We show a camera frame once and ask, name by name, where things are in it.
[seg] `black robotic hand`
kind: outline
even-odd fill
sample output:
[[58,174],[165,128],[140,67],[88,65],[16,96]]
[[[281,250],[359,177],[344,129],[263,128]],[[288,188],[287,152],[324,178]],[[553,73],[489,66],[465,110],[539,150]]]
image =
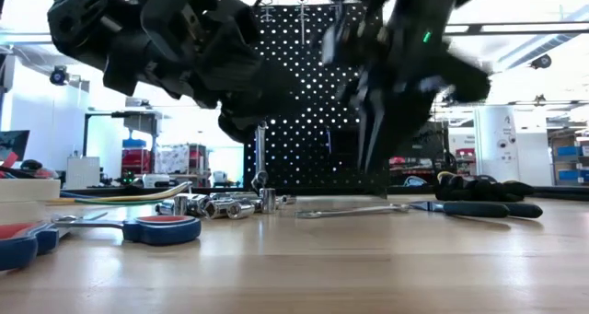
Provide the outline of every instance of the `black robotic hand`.
[[470,0],[397,0],[386,25],[375,14],[387,0],[360,0],[359,23],[347,21],[344,0],[332,1],[340,10],[322,38],[322,61],[360,68],[339,95],[360,113],[360,169],[382,169],[430,119],[442,90],[451,88],[456,102],[487,98],[489,74],[450,53],[443,39],[451,12]]
[[259,31],[239,0],[55,0],[48,21],[57,50],[103,71],[104,87],[131,96],[141,81],[220,104],[219,126],[238,142],[302,107],[294,75],[250,47]]
[[534,188],[520,181],[497,182],[491,178],[478,177],[465,180],[463,177],[441,172],[435,197],[443,201],[484,201],[517,203],[527,195],[534,194]]

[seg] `pegboard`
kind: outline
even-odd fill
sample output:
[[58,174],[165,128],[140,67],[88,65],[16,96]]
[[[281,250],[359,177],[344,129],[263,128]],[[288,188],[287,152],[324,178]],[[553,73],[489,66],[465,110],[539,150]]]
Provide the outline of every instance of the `pegboard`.
[[[349,5],[347,10],[349,20],[362,20],[362,6]],[[267,120],[268,186],[383,192],[388,185],[387,163],[383,163],[382,172],[364,175],[356,167],[357,157],[329,154],[327,130],[355,127],[359,122],[355,110],[341,105],[335,98],[338,87],[355,78],[357,72],[351,68],[323,67],[320,51],[309,47],[310,41],[333,22],[333,11],[333,5],[305,6],[303,30],[299,6],[261,6],[256,9],[262,36],[256,50],[294,73],[301,82],[301,89],[291,94],[306,104],[296,114]],[[244,159],[244,181],[249,184],[256,170],[255,139],[245,145]]]

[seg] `wooden table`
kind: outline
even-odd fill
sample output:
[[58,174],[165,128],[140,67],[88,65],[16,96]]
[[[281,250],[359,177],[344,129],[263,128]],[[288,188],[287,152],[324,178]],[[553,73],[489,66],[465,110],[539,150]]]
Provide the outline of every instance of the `wooden table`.
[[587,314],[589,204],[536,202],[538,221],[291,208],[205,221],[197,242],[166,248],[90,230],[0,275],[0,313]]

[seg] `silver wrench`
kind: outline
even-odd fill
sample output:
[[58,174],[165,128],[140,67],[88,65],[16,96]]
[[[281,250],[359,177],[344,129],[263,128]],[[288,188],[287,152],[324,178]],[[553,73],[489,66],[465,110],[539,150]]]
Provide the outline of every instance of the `silver wrench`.
[[266,187],[268,172],[266,172],[266,129],[268,124],[262,121],[256,131],[256,176],[251,181],[251,186],[258,192]]
[[296,212],[296,218],[320,218],[320,217],[338,217],[338,216],[358,216],[374,215],[385,213],[407,213],[410,207],[407,204],[391,204],[388,206],[362,207],[342,210],[326,211],[301,211]]

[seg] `blue tool handle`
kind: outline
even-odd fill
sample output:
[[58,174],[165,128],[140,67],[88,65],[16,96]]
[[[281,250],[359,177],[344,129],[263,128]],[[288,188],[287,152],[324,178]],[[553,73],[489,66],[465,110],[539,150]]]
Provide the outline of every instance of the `blue tool handle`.
[[544,211],[537,204],[502,203],[509,208],[509,216],[539,218]]
[[192,216],[149,216],[122,222],[125,240],[151,246],[176,245],[201,235],[201,220]]
[[0,236],[0,271],[25,268],[59,244],[59,231],[48,224],[0,226]]
[[509,215],[509,209],[504,204],[478,202],[447,202],[444,212],[448,215],[471,217],[503,218]]

